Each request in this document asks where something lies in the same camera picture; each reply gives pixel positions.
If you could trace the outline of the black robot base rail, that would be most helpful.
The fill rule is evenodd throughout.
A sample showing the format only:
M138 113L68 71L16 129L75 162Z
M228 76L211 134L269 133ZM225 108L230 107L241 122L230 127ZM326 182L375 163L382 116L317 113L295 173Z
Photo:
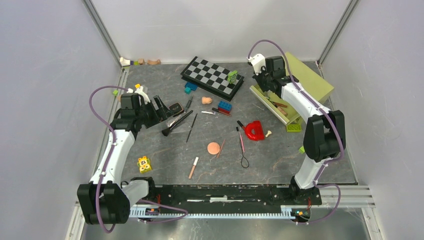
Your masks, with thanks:
M288 185L277 184L206 184L156 185L139 204L159 203L161 214L277 214L282 206L321 205L316 187L296 195Z

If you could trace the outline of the black square compact case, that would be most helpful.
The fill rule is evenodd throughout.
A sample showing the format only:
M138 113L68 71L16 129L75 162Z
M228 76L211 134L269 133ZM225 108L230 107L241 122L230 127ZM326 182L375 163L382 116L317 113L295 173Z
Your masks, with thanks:
M171 104L168 109L171 111L174 117L182 114L184 112L183 106L179 102Z

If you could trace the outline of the grey concealer stick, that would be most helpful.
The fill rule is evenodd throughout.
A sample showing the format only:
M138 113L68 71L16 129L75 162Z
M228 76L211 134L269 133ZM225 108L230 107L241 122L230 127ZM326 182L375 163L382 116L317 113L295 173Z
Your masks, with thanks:
M188 112L188 110L189 110L189 108L190 108L190 106L191 106L192 100L193 100L193 96L191 96L191 97L189 98L189 100L187 101L187 103L186 103L186 106L185 106L185 108L184 108L184 112L185 112L185 113L186 113L186 112Z

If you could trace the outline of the foundation bottle with grey cap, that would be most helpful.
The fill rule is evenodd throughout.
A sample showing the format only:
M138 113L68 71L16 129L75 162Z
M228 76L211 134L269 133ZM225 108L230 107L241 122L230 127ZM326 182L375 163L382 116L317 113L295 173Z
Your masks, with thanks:
M278 106L277 109L282 115L284 116L288 115L287 112L284 110L284 107Z

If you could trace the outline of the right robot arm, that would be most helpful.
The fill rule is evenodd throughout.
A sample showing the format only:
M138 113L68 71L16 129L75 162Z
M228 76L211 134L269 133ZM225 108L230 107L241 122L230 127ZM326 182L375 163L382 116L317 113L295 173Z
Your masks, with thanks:
M323 106L306 91L292 74L285 54L273 57L256 54L247 60L260 89L286 101L306 122L303 139L306 156L288 191L293 203L302 204L317 189L318 179L328 164L344 155L344 114Z

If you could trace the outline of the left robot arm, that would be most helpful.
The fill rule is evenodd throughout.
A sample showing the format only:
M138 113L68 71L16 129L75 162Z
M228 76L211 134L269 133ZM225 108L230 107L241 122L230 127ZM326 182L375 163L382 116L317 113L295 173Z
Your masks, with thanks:
M130 149L142 127L152 127L163 118L145 93L124 93L121 107L107 123L108 142L101 162L88 183L80 184L77 198L89 225L124 224L130 208L139 200L153 203L157 190L151 178L136 177L121 187L122 172Z

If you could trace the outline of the brown lip gloss tube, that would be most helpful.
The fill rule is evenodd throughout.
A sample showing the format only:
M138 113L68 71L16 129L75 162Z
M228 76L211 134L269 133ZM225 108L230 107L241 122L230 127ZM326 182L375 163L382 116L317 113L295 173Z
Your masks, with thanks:
M272 102L272 104L276 107L282 107L282 108L287 108L288 106L282 103L278 103L278 102Z

